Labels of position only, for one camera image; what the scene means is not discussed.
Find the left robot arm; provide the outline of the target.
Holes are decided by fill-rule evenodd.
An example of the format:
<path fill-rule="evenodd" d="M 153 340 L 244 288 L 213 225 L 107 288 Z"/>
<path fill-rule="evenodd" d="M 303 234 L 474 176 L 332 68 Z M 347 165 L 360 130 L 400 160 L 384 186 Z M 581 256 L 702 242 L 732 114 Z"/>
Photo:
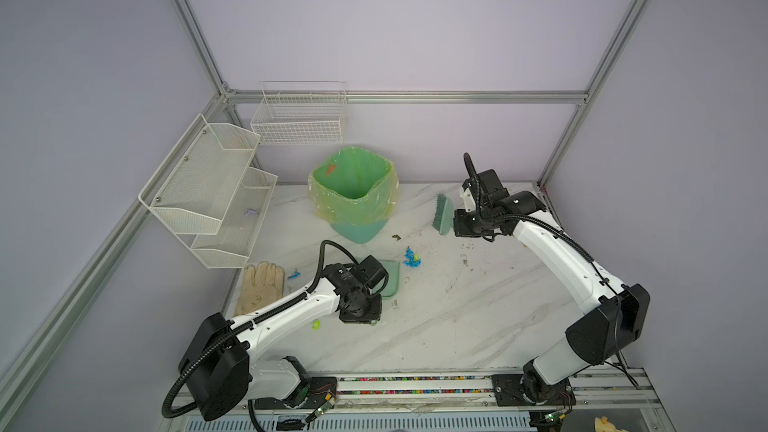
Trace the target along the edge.
<path fill-rule="evenodd" d="M 291 355 L 267 360 L 269 348 L 325 316 L 345 324 L 373 325 L 381 318 L 383 292 L 389 283 L 385 266 L 373 256 L 328 264 L 326 249 L 342 254 L 336 242 L 320 244 L 312 281 L 300 290 L 254 312 L 227 319 L 220 312 L 203 320 L 178 365 L 178 377 L 161 405 L 174 419 L 197 411 L 206 421 L 245 403 L 254 416 L 260 407 L 299 409 L 313 413 L 306 426 L 335 400 L 337 379 L 314 377 Z"/>

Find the green plastic dustpan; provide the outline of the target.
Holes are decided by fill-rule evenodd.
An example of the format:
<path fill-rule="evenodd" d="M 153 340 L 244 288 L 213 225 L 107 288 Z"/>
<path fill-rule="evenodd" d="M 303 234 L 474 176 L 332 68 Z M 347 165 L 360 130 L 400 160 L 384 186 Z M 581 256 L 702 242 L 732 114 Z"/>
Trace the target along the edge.
<path fill-rule="evenodd" d="M 399 289 L 400 263 L 398 261 L 384 260 L 382 261 L 382 265 L 387 271 L 388 282 L 382 290 L 381 296 L 383 299 L 391 299 L 396 295 Z"/>

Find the green hand brush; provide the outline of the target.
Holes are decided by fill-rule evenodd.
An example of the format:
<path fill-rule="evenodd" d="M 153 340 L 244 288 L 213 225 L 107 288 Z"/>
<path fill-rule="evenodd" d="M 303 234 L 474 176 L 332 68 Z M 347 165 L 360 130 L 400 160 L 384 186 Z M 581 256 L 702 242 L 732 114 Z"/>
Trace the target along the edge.
<path fill-rule="evenodd" d="M 452 200 L 444 193 L 436 197 L 436 209 L 432 227 L 441 235 L 447 235 L 453 226 L 454 206 Z"/>

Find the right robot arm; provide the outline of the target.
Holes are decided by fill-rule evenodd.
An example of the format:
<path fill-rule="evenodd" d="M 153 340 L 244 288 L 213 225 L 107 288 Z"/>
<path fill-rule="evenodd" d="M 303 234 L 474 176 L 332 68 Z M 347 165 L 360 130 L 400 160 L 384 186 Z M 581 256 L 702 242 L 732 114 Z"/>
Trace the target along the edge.
<path fill-rule="evenodd" d="M 542 404 L 570 376 L 620 358 L 639 339 L 650 294 L 603 269 L 534 193 L 510 193 L 494 170 L 477 171 L 469 154 L 463 160 L 468 177 L 462 184 L 463 205 L 454 212 L 455 235 L 488 242 L 499 236 L 517 239 L 561 282 L 582 314 L 555 345 L 523 367 L 522 399 Z"/>

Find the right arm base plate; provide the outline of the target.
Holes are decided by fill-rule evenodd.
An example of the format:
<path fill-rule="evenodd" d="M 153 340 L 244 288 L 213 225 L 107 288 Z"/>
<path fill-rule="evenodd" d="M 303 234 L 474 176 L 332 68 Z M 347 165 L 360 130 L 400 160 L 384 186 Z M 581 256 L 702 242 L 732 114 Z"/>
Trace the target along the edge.
<path fill-rule="evenodd" d="M 492 389 L 499 407 L 572 406 L 575 403 L 570 383 L 564 379 L 546 384 L 533 373 L 494 374 Z"/>

